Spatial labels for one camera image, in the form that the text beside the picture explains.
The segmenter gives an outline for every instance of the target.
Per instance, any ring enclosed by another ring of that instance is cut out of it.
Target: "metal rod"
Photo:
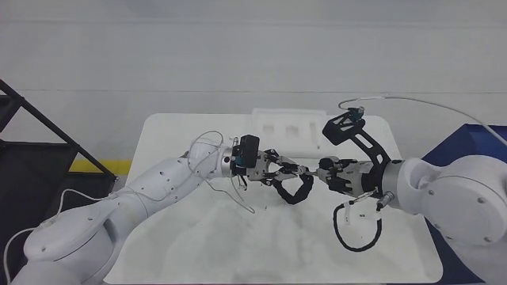
[[[97,161],[90,153],[88,153],[88,151],[83,149],[69,135],[63,132],[63,130],[60,129],[56,124],[52,123],[42,112],[33,107],[32,104],[30,104],[22,95],[7,85],[2,79],[0,79],[0,89],[6,93],[7,96],[13,98],[14,100],[20,101],[21,107],[32,114],[32,116],[36,117],[44,126],[55,132],[56,135],[58,135],[63,141],[69,143],[72,147],[74,147],[83,157],[92,162],[92,164],[95,165],[99,170],[111,177],[116,178],[116,175],[111,173],[110,170],[108,170],[99,161]]]

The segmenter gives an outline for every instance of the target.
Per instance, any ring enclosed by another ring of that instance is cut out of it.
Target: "white table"
[[[391,158],[400,158],[387,122],[377,116],[365,119],[365,130]],[[180,156],[204,131],[221,131],[229,141],[251,132],[249,125],[250,115],[153,115],[144,124],[127,183],[161,160]],[[261,149],[267,148],[269,144],[261,140]],[[350,141],[337,146],[336,155],[366,159]],[[318,161],[297,162],[312,169]],[[234,192],[228,179],[212,183]],[[299,179],[287,180],[284,187],[294,192],[300,184]],[[348,197],[329,191],[319,180],[308,199],[295,206],[260,183],[249,183],[242,195],[255,215],[207,185],[155,214],[128,237],[105,282],[433,283],[442,275],[421,216],[386,208],[377,245],[365,253],[351,253],[338,242],[332,223],[333,209]],[[374,204],[358,203],[352,225],[341,226],[350,245],[364,245],[373,238],[374,219],[359,219],[358,214],[368,217]]]

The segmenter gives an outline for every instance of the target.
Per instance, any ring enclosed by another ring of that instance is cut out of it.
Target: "floor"
[[[131,159],[156,112],[339,113],[341,100],[391,93],[507,124],[507,0],[0,2],[2,79],[100,159]],[[363,105],[405,158],[471,122]],[[23,114],[2,137],[55,140]]]

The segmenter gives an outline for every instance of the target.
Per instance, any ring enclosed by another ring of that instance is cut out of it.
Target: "black coiled cable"
[[[349,202],[349,205],[352,206],[354,204],[354,201],[353,200],[350,200]],[[347,245],[345,243],[345,241],[343,240],[343,237],[341,237],[340,235],[340,232],[338,231],[338,224],[337,224],[337,213],[341,210],[345,208],[345,203],[339,205],[338,207],[336,207],[334,209],[334,213],[333,213],[333,225],[334,225],[334,233],[336,234],[338,240],[340,241],[341,245],[343,245],[344,248],[346,248],[348,251],[352,251],[352,252],[363,252],[363,251],[366,251],[368,249],[371,249],[376,243],[377,241],[379,240],[380,238],[380,235],[382,233],[382,218],[379,218],[379,220],[377,220],[377,232],[375,233],[375,236],[373,238],[373,240],[368,243],[367,245],[365,246],[362,246],[360,248],[353,248],[352,246],[350,245]],[[377,204],[377,211],[380,211],[382,209],[382,205],[381,204]]]

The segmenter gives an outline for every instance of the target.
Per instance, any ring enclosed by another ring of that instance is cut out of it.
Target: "yellow line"
[[[115,175],[128,175],[132,161],[128,160],[100,160],[103,166]],[[71,172],[99,173],[100,170],[88,160],[75,160]]]

